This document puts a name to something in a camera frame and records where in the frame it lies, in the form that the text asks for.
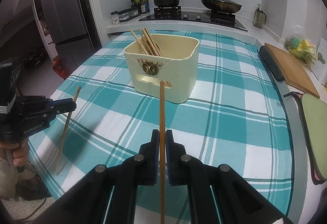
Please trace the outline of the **person's left hand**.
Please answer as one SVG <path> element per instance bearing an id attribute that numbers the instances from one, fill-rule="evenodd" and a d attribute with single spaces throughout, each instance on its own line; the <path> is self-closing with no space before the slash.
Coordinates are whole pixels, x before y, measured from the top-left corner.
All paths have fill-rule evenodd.
<path id="1" fill-rule="evenodd" d="M 20 169 L 25 166 L 28 157 L 28 139 L 24 139 L 20 143 L 15 144 L 1 141 L 1 169 L 8 169 L 11 165 L 16 169 Z"/>

